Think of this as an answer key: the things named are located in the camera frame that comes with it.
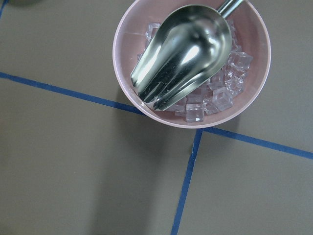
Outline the clear ice cubes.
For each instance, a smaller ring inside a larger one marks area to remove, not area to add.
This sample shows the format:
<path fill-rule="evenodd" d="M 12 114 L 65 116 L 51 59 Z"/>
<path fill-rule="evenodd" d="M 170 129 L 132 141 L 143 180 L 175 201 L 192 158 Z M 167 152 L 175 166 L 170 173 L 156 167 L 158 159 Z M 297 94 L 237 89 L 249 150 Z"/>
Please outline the clear ice cubes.
<path fill-rule="evenodd" d="M 205 116 L 220 113 L 233 106 L 234 98 L 245 88 L 252 57 L 236 44 L 233 25 L 230 25 L 230 29 L 232 50 L 222 68 L 201 86 L 164 111 L 183 117 L 188 123 L 194 123 L 202 122 Z"/>

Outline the pink bowl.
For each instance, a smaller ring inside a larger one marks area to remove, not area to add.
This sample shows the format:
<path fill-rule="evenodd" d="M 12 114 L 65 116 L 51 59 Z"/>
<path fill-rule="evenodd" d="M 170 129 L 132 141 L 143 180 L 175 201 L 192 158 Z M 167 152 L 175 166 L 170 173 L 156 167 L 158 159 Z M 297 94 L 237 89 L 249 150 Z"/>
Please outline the pink bowl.
<path fill-rule="evenodd" d="M 239 45 L 253 57 L 245 89 L 234 98 L 229 109 L 210 116 L 202 122 L 188 123 L 183 117 L 166 111 L 149 109 L 135 94 L 130 74 L 137 63 L 137 55 L 145 48 L 145 31 L 150 22 L 163 22 L 174 10 L 189 4 L 202 4 L 218 8 L 221 0 L 136 0 L 126 10 L 115 32 L 112 45 L 112 62 L 116 79 L 131 105 L 119 104 L 119 109 L 146 115 L 165 125 L 199 129 L 225 123 L 241 114 L 256 99 L 262 90 L 270 68 L 271 45 L 267 28 L 255 7 L 244 1 L 232 13 Z"/>

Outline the metal scoop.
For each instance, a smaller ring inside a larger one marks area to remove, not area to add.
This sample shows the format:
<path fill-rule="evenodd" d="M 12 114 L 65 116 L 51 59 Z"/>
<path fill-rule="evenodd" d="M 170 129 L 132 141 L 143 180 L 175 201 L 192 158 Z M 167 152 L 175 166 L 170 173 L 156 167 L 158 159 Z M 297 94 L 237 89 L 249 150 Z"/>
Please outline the metal scoop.
<path fill-rule="evenodd" d="M 222 68 L 232 48 L 226 18 L 241 3 L 226 0 L 218 9 L 186 5 L 164 20 L 131 73 L 150 109 L 168 109 Z"/>

